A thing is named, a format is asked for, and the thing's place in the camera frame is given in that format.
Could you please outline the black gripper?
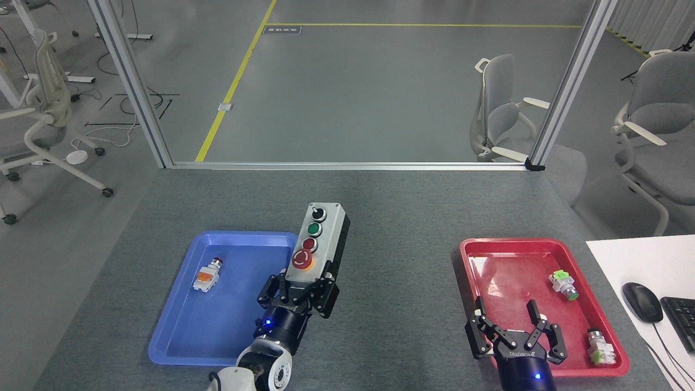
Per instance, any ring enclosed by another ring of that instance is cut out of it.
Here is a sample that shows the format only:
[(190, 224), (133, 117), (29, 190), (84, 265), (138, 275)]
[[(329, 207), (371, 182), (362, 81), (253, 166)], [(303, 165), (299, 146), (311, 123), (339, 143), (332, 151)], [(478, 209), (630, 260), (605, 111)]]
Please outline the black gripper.
[[(536, 301), (529, 300), (526, 307), (529, 318), (534, 324), (534, 331), (524, 342), (524, 348), (516, 349), (516, 342), (507, 334), (507, 331), (487, 317), (481, 295), (476, 298), (475, 305), (476, 309), (465, 326), (472, 355), (476, 359), (494, 355), (502, 389), (555, 390), (549, 362), (560, 364), (567, 358), (563, 331), (559, 324), (549, 323), (548, 319), (539, 312)], [(549, 341), (548, 353), (543, 348), (534, 348), (541, 334), (545, 334)], [(501, 342), (511, 350), (502, 348), (494, 353), (497, 342)]]
[[(308, 311), (313, 308), (327, 319), (339, 295), (335, 278), (330, 274), (299, 289), (298, 294), (293, 287), (293, 282), (286, 280), (286, 272), (268, 277), (257, 296), (258, 304), (267, 310), (263, 317), (256, 319), (254, 331), (255, 338), (279, 343), (290, 353), (295, 353), (300, 346), (310, 318)], [(303, 313), (292, 311), (297, 306)]]

